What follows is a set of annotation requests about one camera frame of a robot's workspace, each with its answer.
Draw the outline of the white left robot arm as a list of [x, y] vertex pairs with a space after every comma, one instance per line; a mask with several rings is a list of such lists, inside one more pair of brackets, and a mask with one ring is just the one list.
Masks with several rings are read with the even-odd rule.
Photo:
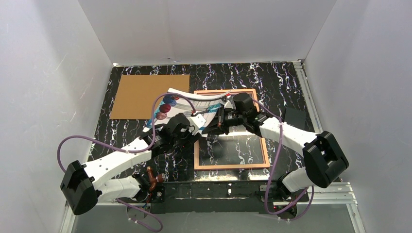
[[136, 198], [140, 191], [152, 192], [162, 178], [149, 183], [130, 177], [115, 179], [123, 171], [178, 147], [187, 147], [199, 137], [206, 120], [200, 114], [179, 113], [165, 124], [152, 125], [123, 148], [108, 145], [112, 153], [91, 162], [70, 163], [60, 184], [68, 205], [75, 215], [91, 210], [98, 202], [118, 198]]

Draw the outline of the printed photo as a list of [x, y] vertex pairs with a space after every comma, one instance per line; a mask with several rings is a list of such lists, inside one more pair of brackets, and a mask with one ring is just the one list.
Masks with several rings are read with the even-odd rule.
[[203, 121], [202, 124], [195, 125], [195, 132], [206, 137], [208, 133], [205, 133], [204, 129], [211, 125], [218, 109], [232, 107], [229, 100], [231, 94], [232, 90], [229, 89], [195, 91], [193, 94], [169, 88], [151, 110], [153, 117], [148, 120], [143, 132], [150, 131], [153, 125], [159, 126], [171, 122], [172, 118], [178, 114], [183, 114], [188, 120], [200, 115]]

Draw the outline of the brown backing board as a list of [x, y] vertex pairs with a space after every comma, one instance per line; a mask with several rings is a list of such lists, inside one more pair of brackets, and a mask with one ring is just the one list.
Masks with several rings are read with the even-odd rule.
[[154, 100], [173, 88], [189, 91], [188, 74], [184, 75], [122, 75], [113, 107], [112, 120], [148, 120]]

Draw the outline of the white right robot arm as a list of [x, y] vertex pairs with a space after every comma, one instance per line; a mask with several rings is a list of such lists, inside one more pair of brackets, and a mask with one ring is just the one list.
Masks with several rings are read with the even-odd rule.
[[252, 134], [277, 141], [303, 156], [303, 168], [277, 180], [275, 187], [278, 193], [289, 195], [310, 186], [327, 188], [349, 167], [349, 162], [332, 133], [304, 131], [257, 109], [240, 112], [221, 107], [202, 133], [228, 134], [230, 127], [240, 125]]

